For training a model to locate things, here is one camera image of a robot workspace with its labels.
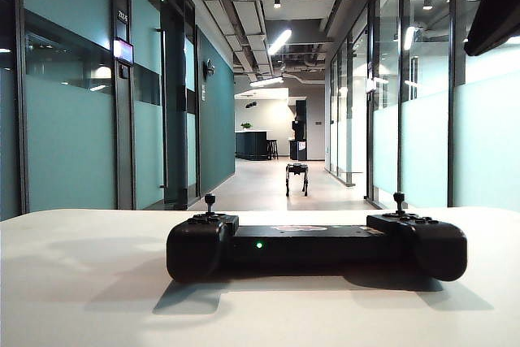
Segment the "reception desk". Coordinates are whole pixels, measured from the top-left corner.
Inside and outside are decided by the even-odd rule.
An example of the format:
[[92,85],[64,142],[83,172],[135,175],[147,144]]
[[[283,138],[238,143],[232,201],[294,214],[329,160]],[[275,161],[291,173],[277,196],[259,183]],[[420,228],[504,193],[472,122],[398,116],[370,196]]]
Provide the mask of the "reception desk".
[[247,160],[267,160],[267,130],[235,131],[235,156]]

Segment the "sticker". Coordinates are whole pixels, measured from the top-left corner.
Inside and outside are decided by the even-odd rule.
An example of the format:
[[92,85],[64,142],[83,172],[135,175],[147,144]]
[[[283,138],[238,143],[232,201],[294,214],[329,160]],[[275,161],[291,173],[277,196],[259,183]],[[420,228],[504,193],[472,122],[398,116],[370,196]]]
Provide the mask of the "sticker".
[[325,227],[316,227],[314,225],[277,225],[275,227],[271,227],[274,229],[278,229],[279,231],[286,232],[310,232],[310,231],[326,231]]
[[376,235],[376,236],[384,235],[383,232],[378,231],[377,229],[373,229],[373,228],[370,228],[370,227],[366,227],[366,226],[364,226],[364,225],[361,225],[359,228],[362,229],[362,230],[365,231],[365,232],[369,232],[369,233],[372,234],[372,235]]

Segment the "exposed ceiling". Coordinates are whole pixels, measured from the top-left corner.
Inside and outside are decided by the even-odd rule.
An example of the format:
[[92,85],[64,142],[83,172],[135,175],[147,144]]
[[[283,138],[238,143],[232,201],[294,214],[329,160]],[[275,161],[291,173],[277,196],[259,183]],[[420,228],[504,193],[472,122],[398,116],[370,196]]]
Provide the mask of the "exposed ceiling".
[[[334,41],[328,22],[342,0],[279,0],[281,8],[274,8],[275,0],[202,1],[232,48],[236,75],[251,81],[281,74],[303,82],[310,74],[313,81],[324,79],[324,59]],[[269,56],[270,44],[286,28],[292,29],[288,44]]]

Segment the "table surface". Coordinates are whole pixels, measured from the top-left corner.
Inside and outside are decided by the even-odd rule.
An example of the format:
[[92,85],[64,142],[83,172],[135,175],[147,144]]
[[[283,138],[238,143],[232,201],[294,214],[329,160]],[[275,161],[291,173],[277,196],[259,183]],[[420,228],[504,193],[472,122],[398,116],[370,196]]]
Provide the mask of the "table surface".
[[[178,285],[170,229],[189,211],[50,210],[0,223],[2,346],[512,346],[520,214],[418,210],[455,223],[469,264],[438,282],[350,267]],[[240,212],[241,224],[364,223],[373,210]]]

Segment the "floor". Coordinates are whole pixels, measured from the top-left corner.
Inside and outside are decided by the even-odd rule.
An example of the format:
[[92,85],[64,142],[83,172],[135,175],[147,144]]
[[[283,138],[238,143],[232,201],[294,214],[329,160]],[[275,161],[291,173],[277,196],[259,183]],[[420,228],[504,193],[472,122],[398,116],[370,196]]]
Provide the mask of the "floor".
[[[309,190],[304,197],[303,174],[289,177],[289,197],[285,197],[285,166],[293,162],[237,159],[235,175],[213,193],[214,210],[365,210],[374,207],[363,199],[365,189],[346,187],[325,171],[325,162],[305,162],[309,166]],[[190,210],[206,210],[204,199]]]

